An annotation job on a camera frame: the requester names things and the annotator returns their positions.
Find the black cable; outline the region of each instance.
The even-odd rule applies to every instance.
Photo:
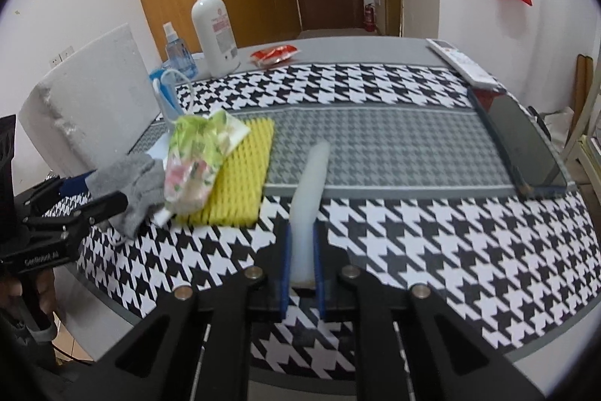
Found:
[[[74,360],[76,362],[79,362],[80,364],[83,364],[84,366],[91,366],[94,362],[89,362],[87,360],[83,360],[83,359],[77,359],[75,357],[73,357],[73,355],[69,355],[67,352],[63,352],[60,348],[58,348],[56,345],[52,344],[52,346],[54,347],[55,351],[58,352],[59,354],[64,355],[65,357],[70,358],[71,360]]]

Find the gray cloth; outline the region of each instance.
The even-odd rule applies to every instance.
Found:
[[[121,191],[127,196],[127,210],[109,222],[122,237],[136,238],[148,211],[164,203],[163,162],[145,153],[128,155],[109,167],[99,169],[85,180],[92,198]]]

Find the metal screw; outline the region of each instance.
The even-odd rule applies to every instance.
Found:
[[[180,301],[187,301],[192,297],[193,291],[190,286],[179,286],[173,291],[173,295]]]
[[[347,279],[356,279],[357,277],[359,277],[360,273],[361,269],[354,265],[345,265],[342,268],[342,275]]]
[[[257,279],[260,279],[263,276],[263,269],[260,267],[257,267],[256,265],[253,265],[253,266],[248,267],[244,271],[244,275],[246,276],[246,278],[252,279],[253,281],[255,281]]]
[[[411,292],[418,299],[425,299],[432,293],[432,290],[426,284],[415,284]]]

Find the electrical socket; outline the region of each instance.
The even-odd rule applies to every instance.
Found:
[[[54,68],[58,64],[60,64],[61,62],[62,62],[61,56],[60,55],[56,55],[53,59],[50,60],[50,67]]]
[[[67,57],[70,57],[73,53],[75,53],[75,50],[73,49],[73,47],[68,47],[65,48],[61,53],[59,53],[59,56],[61,58],[61,60],[66,60]]]

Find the blue transparent bottle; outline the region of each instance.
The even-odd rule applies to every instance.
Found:
[[[192,58],[192,54],[186,47],[184,40],[178,37],[171,23],[163,25],[165,36],[167,37],[167,45],[165,51],[169,57],[169,67],[179,70],[189,80],[193,80],[198,75],[196,62]]]

